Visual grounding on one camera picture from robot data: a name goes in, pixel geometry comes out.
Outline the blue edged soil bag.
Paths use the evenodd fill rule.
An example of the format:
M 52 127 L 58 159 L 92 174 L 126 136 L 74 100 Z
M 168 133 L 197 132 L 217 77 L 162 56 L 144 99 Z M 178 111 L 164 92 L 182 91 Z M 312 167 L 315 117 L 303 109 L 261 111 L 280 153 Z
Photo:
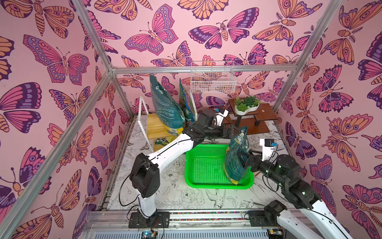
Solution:
M 189 93 L 187 92 L 186 88 L 183 86 L 181 80 L 179 82 L 180 82 L 179 103 L 184 113 L 186 123 L 191 123 L 195 121 L 194 111 L 192 109 L 192 101 L 191 101 Z

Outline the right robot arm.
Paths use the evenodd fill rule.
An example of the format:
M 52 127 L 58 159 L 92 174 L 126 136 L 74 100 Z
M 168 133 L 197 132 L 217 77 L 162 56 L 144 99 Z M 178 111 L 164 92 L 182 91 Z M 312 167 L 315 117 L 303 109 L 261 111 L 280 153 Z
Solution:
M 237 155 L 252 172 L 259 171 L 266 180 L 276 183 L 283 198 L 302 212 L 319 233 L 302 223 L 278 200 L 266 205 L 262 211 L 249 211 L 251 226 L 280 226 L 297 239 L 351 238 L 313 187 L 299 177 L 300 165 L 293 157 L 282 154 L 276 158 L 275 163 L 272 163 L 269 160 L 262 160 L 262 154 L 254 150 L 248 153 L 240 151 Z

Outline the green fertilizer bag plant picture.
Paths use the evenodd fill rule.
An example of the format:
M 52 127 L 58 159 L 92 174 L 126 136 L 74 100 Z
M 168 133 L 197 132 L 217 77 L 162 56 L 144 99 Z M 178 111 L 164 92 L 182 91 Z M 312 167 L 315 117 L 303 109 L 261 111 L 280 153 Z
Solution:
M 228 180 L 234 185 L 239 184 L 239 181 L 244 177 L 249 168 L 249 166 L 246 166 L 248 157 L 239 155 L 240 153 L 249 153 L 247 130 L 247 126 L 241 127 L 238 134 L 231 138 L 225 152 L 224 173 Z

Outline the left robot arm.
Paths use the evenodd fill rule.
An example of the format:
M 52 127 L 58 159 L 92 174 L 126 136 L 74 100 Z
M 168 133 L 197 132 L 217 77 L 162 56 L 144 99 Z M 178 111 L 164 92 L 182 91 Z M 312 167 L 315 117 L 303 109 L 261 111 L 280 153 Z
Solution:
M 198 120 L 187 126 L 171 143 L 160 150 L 145 155 L 136 156 L 128 179 L 137 192 L 138 209 L 132 213 L 133 222 L 152 227 L 160 222 L 165 226 L 165 214 L 158 215 L 155 205 L 155 193 L 160 187 L 160 173 L 175 159 L 192 150 L 205 139 L 230 139 L 237 129 L 234 125 L 223 124 L 229 115 L 224 108 L 207 109 L 202 111 Z

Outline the dark green fertilizer bag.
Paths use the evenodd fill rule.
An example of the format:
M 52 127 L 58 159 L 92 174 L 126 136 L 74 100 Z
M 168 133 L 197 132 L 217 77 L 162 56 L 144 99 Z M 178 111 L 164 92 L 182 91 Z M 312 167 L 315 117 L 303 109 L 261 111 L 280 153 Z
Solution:
M 154 75 L 150 75 L 150 89 L 155 112 L 164 128 L 170 134 L 180 135 L 186 122 L 180 105 Z

